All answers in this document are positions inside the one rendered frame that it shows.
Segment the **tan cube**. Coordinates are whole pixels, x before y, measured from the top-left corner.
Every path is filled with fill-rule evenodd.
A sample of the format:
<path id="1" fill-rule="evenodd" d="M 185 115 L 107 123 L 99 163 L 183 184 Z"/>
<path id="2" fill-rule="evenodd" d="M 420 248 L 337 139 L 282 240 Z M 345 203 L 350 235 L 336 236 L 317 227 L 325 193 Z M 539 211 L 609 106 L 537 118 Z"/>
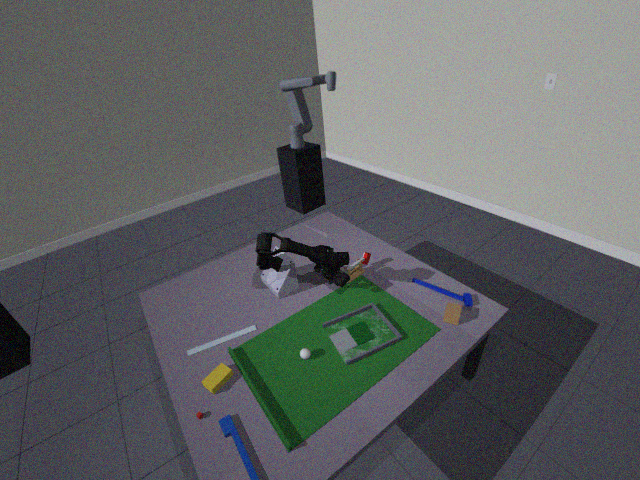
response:
<path id="1" fill-rule="evenodd" d="M 462 305 L 447 303 L 446 311 L 443 316 L 443 322 L 457 325 L 459 324 Z"/>

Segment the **yellow rectangular block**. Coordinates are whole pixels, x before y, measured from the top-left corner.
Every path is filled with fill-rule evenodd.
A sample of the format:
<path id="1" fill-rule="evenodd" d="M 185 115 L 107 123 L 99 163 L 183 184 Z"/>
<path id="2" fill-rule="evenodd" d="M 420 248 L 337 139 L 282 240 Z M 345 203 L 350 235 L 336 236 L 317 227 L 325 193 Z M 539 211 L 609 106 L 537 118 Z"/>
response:
<path id="1" fill-rule="evenodd" d="M 213 370 L 204 381 L 202 381 L 203 386 L 208 389 L 211 393 L 215 395 L 215 393 L 228 381 L 230 377 L 232 377 L 233 371 L 220 363 L 219 366 Z"/>

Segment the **green mat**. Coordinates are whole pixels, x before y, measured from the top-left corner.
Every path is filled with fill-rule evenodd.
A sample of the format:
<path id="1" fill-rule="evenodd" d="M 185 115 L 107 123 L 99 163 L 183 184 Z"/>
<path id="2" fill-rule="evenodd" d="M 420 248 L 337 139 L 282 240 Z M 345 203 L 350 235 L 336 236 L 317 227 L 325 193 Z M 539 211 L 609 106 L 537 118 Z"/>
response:
<path id="1" fill-rule="evenodd" d="M 323 327 L 323 322 L 371 303 L 380 309 L 403 339 L 347 366 L 343 357 L 352 358 L 355 350 L 360 354 L 366 351 L 366 345 L 376 342 L 379 346 L 396 338 L 395 334 L 389 332 L 390 328 L 373 308 L 334 323 L 332 328 Z M 334 334 L 361 321 L 366 326 L 373 324 L 373 328 L 367 327 L 376 336 L 376 341 L 361 344 L 364 351 L 359 350 L 360 346 L 353 348 L 352 357 L 340 355 L 327 333 Z M 240 344 L 233 352 L 294 449 L 439 330 L 361 275 Z M 308 359 L 300 356 L 304 348 L 311 352 Z"/>

